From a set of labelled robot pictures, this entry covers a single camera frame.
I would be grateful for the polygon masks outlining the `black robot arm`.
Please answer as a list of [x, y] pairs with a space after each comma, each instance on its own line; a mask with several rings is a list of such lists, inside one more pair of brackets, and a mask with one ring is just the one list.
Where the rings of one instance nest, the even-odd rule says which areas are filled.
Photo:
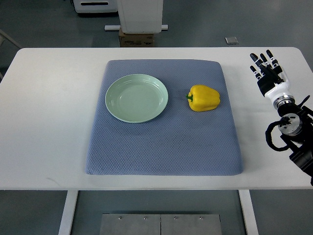
[[[290, 149], [292, 154], [289, 159], [310, 177], [313, 176], [313, 111], [304, 106], [310, 97], [296, 105], [293, 101], [283, 101], [278, 107], [280, 120], [271, 123], [265, 131], [268, 146], [282, 152]], [[285, 143], [277, 147], [272, 141], [272, 131], [278, 127], [280, 138]]]

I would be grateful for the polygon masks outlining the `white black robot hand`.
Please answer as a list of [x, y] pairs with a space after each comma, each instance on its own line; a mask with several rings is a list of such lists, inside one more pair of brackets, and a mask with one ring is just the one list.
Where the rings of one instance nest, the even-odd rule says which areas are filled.
[[286, 103], [294, 103], [294, 96], [290, 92], [290, 81], [280, 66], [278, 60], [270, 50], [259, 56], [250, 54], [255, 66], [250, 66], [257, 79], [257, 85], [261, 94], [269, 99], [275, 109]]

